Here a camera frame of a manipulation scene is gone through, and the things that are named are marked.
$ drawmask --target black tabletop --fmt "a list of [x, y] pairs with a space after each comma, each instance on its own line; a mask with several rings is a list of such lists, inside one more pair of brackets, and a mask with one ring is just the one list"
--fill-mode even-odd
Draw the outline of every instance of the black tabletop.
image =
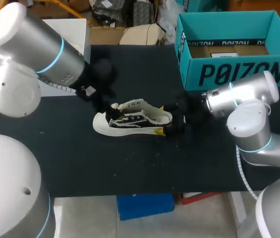
[[[154, 106], [183, 90], [173, 46], [93, 46], [91, 61], [107, 57], [118, 71], [112, 102], [144, 98]], [[0, 134], [24, 143], [36, 156], [54, 197], [246, 190], [225, 120], [210, 120], [184, 134], [108, 137], [95, 132], [89, 103], [76, 96], [45, 97], [22, 119], [0, 115]], [[280, 101], [271, 128], [280, 133]], [[280, 169], [243, 163], [249, 185], [264, 189]]]

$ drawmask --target yellow frame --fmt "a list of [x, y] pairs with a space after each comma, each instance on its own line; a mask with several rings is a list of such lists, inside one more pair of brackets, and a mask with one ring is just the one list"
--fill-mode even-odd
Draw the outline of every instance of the yellow frame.
[[[59, 0], [34, 0], [34, 1], [51, 1], [56, 3], [58, 6], [60, 6], [61, 8], [65, 9], [66, 11], [68, 11], [69, 13], [73, 14], [75, 17], [77, 18], [86, 18], [83, 15], [79, 14], [78, 12], [74, 11], [73, 9], [71, 9], [70, 7], [66, 6], [64, 3], [62, 3]], [[8, 0], [1, 0], [0, 1], [0, 10], [7, 4]]]

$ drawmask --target white shoe sole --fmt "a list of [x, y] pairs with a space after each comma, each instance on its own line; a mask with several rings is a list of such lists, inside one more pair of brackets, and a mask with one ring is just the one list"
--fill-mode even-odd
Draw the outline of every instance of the white shoe sole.
[[94, 130], [100, 134], [108, 136], [125, 136], [132, 134], [151, 134], [157, 135], [155, 130], [161, 129], [158, 127], [144, 127], [144, 128], [114, 128], [110, 127], [106, 120], [106, 113], [97, 113], [92, 122]]

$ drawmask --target plastic bag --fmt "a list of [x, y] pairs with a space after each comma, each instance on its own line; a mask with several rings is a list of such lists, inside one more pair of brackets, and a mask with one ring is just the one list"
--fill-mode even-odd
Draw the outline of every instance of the plastic bag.
[[158, 11], [158, 23], [166, 30], [164, 42], [174, 44], [178, 15], [184, 12], [183, 6], [175, 0], [163, 0], [163, 5], [158, 6]]

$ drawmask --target sneaker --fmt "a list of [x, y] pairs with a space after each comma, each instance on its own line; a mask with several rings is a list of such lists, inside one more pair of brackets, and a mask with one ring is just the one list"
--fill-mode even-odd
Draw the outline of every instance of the sneaker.
[[151, 106], [143, 99], [131, 100], [112, 108], [121, 116], [110, 118], [109, 114], [97, 113], [93, 120], [94, 130], [108, 136], [124, 136], [131, 134], [165, 135], [164, 127], [171, 125], [172, 114]]

